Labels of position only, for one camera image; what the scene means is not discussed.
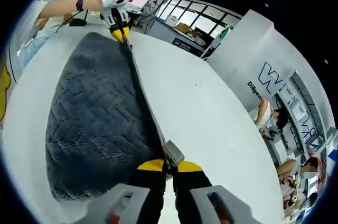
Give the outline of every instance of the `desk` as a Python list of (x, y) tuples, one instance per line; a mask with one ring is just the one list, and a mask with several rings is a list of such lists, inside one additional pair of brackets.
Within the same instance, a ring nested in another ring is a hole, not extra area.
[[(69, 55), (88, 32), (102, 25), (65, 26), (49, 40), (20, 77), (7, 106), (4, 159), (19, 195), (41, 223), (69, 223), (87, 202), (54, 200), (47, 180), (45, 131), (55, 87)], [(230, 88), (203, 60), (147, 35), (131, 32), (135, 61), (151, 110), (166, 140), (186, 160), (203, 167), (251, 206), (266, 224), (283, 222), (278, 177), (258, 130)], [(168, 182), (160, 223), (179, 223)]]

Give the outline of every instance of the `robotic arm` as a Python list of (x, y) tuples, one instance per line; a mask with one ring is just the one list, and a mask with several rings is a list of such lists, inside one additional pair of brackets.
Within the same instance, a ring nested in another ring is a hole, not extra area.
[(109, 26), (111, 35), (123, 43), (129, 35), (128, 13), (124, 6), (129, 0), (101, 0), (101, 16)]

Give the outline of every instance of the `white table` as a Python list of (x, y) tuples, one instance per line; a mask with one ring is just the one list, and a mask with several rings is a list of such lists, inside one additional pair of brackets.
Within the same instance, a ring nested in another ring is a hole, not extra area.
[[(83, 202), (57, 203), (45, 164), (47, 118), (62, 69), (82, 37), (102, 25), (63, 27), (24, 70), (7, 106), (4, 157), (20, 196), (42, 223), (84, 215)], [(151, 110), (166, 140), (251, 206), (262, 223), (283, 222), (282, 196), (266, 145), (230, 88), (203, 60), (171, 44), (130, 33), (135, 60)], [(178, 223), (171, 181), (160, 223)]]

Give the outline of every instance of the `person's arm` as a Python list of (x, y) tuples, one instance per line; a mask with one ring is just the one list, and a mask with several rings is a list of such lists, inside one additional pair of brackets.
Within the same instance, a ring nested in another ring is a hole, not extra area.
[(278, 176), (290, 172), (297, 165), (296, 160), (288, 160), (283, 163), (280, 167), (276, 168)]
[[(76, 3), (78, 0), (57, 0), (48, 2), (42, 9), (38, 18), (49, 18), (55, 16), (63, 16), (72, 12), (76, 12)], [(101, 0), (83, 0), (82, 8), (90, 11), (100, 11)]]
[(259, 104), (259, 109), (258, 109), (258, 117), (255, 121), (255, 125), (258, 125), (259, 123), (262, 122), (264, 113), (266, 109), (268, 108), (269, 101), (267, 99), (263, 99), (260, 104)]

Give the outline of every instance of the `wristband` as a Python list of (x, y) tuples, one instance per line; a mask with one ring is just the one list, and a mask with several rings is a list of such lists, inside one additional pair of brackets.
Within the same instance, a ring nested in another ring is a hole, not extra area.
[(79, 12), (83, 11), (83, 0), (78, 0), (78, 1), (76, 2), (76, 9), (77, 9), (77, 11), (79, 11)]

